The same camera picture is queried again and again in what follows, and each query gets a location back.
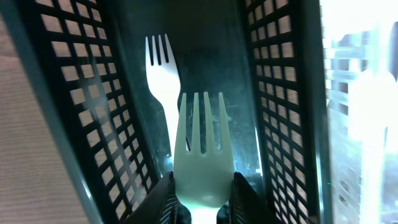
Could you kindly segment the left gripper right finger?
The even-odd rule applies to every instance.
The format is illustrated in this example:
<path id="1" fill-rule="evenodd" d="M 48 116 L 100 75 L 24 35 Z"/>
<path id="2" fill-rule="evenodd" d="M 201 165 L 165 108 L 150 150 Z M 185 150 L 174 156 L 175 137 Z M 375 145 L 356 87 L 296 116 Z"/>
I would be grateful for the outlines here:
<path id="1" fill-rule="evenodd" d="M 224 224 L 279 223 L 276 216 L 261 203 L 256 191 L 239 172 L 234 173 L 228 204 L 220 208 L 216 222 Z"/>

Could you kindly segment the white fork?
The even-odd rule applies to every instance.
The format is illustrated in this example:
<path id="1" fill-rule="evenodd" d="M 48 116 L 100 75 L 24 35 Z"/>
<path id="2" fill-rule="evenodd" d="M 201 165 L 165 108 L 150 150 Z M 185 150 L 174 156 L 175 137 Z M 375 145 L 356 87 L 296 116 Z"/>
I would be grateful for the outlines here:
<path id="1" fill-rule="evenodd" d="M 146 77 L 150 93 L 162 105 L 169 134 L 171 156 L 175 155 L 178 128 L 178 97 L 181 91 L 177 64 L 167 35 L 145 38 Z"/>

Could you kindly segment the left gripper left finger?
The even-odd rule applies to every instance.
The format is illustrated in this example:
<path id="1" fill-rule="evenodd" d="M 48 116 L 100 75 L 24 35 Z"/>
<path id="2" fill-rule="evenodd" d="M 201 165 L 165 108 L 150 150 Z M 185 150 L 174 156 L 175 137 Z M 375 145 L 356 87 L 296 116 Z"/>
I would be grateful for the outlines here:
<path id="1" fill-rule="evenodd" d="M 168 172 L 123 224 L 179 224 L 192 222 L 190 212 L 175 194 L 174 173 Z"/>

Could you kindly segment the mint green plastic fork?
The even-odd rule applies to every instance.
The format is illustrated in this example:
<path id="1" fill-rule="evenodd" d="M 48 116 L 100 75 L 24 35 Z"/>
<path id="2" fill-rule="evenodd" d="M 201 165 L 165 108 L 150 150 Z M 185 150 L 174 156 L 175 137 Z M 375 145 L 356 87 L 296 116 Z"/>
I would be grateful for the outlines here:
<path id="1" fill-rule="evenodd" d="M 198 93 L 194 94 L 192 143 L 186 149 L 187 94 L 180 104 L 177 137 L 175 140 L 174 179 L 178 201 L 191 215 L 191 223 L 216 223 L 217 213 L 231 196 L 234 180 L 233 148 L 228 125 L 228 115 L 223 94 L 219 93 L 221 148 L 215 148 L 215 134 L 210 100 L 205 102 L 206 152 L 201 152 L 200 109 Z"/>

